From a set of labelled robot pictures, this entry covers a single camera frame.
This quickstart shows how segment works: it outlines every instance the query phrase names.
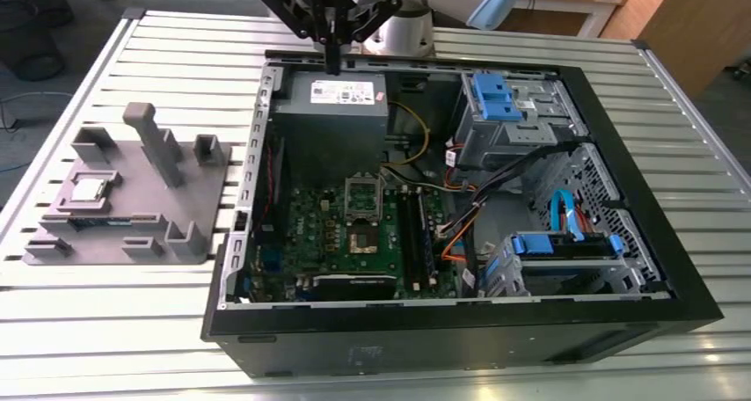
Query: metal chassis frame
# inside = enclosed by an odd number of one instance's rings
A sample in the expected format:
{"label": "metal chassis frame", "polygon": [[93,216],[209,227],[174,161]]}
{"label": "metal chassis frame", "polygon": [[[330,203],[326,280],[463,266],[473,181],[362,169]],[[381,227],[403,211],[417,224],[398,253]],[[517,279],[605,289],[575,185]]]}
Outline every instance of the metal chassis frame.
{"label": "metal chassis frame", "polygon": [[[297,65],[302,69],[319,70],[323,67],[321,55],[311,53],[269,51],[267,58],[271,59],[267,68]],[[454,306],[453,315],[446,315],[442,307],[427,306],[407,309],[223,310],[223,301],[219,297],[221,285],[223,285],[221,276],[225,257],[219,256],[202,337],[206,340],[218,340],[218,337],[230,335],[311,332],[310,324],[317,324],[313,332],[378,332],[477,326],[618,322],[653,323],[661,328],[661,332],[683,332],[721,319],[722,312],[670,227],[669,219],[659,208],[658,201],[582,70],[562,66],[446,59],[389,57],[387,60],[395,65],[393,69],[402,70],[407,67],[419,69],[422,72],[523,67],[526,70],[555,71],[559,74],[570,95],[577,101],[581,117],[590,129],[590,136],[610,169],[610,175],[621,189],[635,225],[645,236],[653,256],[658,259],[663,276],[670,282],[674,298],[634,303],[555,303],[554,308],[549,303],[459,305]],[[390,68],[385,68],[385,57],[350,55],[345,58],[345,62],[345,70],[390,70]],[[269,97],[270,94],[259,92],[259,103],[265,107],[269,106]]]}

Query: aluminum table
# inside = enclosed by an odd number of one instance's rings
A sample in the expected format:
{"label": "aluminum table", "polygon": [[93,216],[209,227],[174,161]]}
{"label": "aluminum table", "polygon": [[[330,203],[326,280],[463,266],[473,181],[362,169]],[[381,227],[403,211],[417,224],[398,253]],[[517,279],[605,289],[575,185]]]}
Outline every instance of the aluminum table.
{"label": "aluminum table", "polygon": [[214,248],[231,224],[263,51],[307,50],[271,18],[149,11],[118,25],[0,214],[0,397],[135,399],[738,399],[751,393],[749,176],[649,50],[619,40],[437,29],[442,57],[582,67],[726,319],[589,365],[253,381],[201,341],[214,262],[28,266],[82,125],[137,140],[153,102],[179,141],[231,142]]}

